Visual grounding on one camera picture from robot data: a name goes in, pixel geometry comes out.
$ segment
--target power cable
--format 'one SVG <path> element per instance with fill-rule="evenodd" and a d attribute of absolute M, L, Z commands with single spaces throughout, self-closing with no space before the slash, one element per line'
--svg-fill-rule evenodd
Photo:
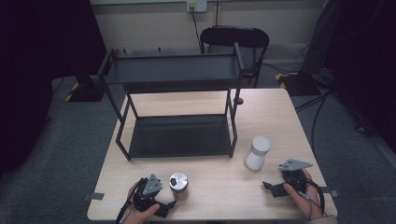
<path fill-rule="evenodd" d="M 192 20 L 193 20 L 193 22 L 194 22 L 194 26 L 195 26 L 195 33 L 197 34 L 197 39 L 198 39 L 198 47 L 199 47 L 199 50 L 200 50 L 200 51 L 201 51 L 201 53 L 202 53 L 201 40 L 200 40 L 200 38 L 199 38 L 199 35 L 198 35 L 198 28 L 197 28 L 197 22 L 196 22 L 196 20 L 195 20 L 194 7 L 190 7 L 190 13 L 191 13 L 191 16 L 192 16 Z"/>

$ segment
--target chair backrest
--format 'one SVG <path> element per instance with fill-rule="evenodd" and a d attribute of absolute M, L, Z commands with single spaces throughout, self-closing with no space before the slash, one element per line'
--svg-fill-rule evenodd
<path fill-rule="evenodd" d="M 253 74 L 249 74 L 247 77 L 257 77 L 260 74 L 264 52 L 270 42 L 268 34 L 260 29 L 228 25 L 218 25 L 204 29 L 201 32 L 200 40 L 201 53 L 205 53 L 205 44 L 233 47 L 235 42 L 241 48 L 262 49 L 259 59 L 255 62 Z"/>

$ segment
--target small round container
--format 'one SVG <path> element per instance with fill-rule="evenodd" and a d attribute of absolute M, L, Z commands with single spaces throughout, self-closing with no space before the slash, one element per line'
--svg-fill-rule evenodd
<path fill-rule="evenodd" d="M 271 147 L 270 140 L 264 136 L 257 136 L 251 142 L 250 153 L 245 159 L 245 165 L 253 170 L 258 171 L 264 165 L 264 156 Z"/>
<path fill-rule="evenodd" d="M 189 179 L 183 173 L 174 173 L 169 179 L 169 186 L 178 201 L 186 200 L 189 197 L 189 192 L 187 191 L 188 185 Z"/>

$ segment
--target hand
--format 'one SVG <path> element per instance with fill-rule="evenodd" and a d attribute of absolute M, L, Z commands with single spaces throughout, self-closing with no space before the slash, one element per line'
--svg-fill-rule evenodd
<path fill-rule="evenodd" d="M 137 185 L 137 183 L 135 183 L 129 189 L 128 197 L 129 197 L 129 195 L 131 195 L 131 193 L 134 190 L 136 185 Z M 130 213 L 123 223 L 124 224 L 143 224 L 146 221 L 146 219 L 148 219 L 149 217 L 154 215 L 154 213 L 156 213 L 158 211 L 158 209 L 160 209 L 160 205 L 156 203 L 144 212 L 138 211 L 137 209 L 134 208 L 133 205 L 131 205 L 128 209 L 130 210 Z"/>
<path fill-rule="evenodd" d="M 307 179 L 312 179 L 311 175 L 305 169 L 303 169 L 303 172 Z M 314 186 L 306 184 L 305 194 L 309 196 L 311 200 L 316 204 L 308 201 L 306 198 L 303 198 L 291 185 L 287 183 L 283 184 L 283 188 L 285 188 L 286 192 L 294 200 L 294 202 L 297 204 L 297 207 L 300 209 L 300 211 L 303 213 L 304 217 L 307 220 L 315 220 L 323 217 L 323 213 L 318 206 L 318 191 L 315 189 Z"/>

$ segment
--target finger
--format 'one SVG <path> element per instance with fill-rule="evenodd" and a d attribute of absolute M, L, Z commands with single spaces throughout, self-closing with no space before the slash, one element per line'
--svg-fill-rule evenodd
<path fill-rule="evenodd" d="M 150 208 L 148 208 L 146 211 L 144 211 L 142 215 L 144 218 L 151 217 L 152 215 L 154 215 L 154 213 L 158 211 L 158 209 L 160 209 L 160 205 L 156 203 L 152 205 Z"/>
<path fill-rule="evenodd" d="M 290 184 L 284 183 L 283 188 L 297 204 L 305 201 Z"/>
<path fill-rule="evenodd" d="M 303 171 L 303 173 L 304 173 L 304 175 L 305 175 L 305 178 L 312 180 L 311 174 L 309 174 L 309 173 L 306 171 L 305 168 L 302 169 L 302 171 Z"/>

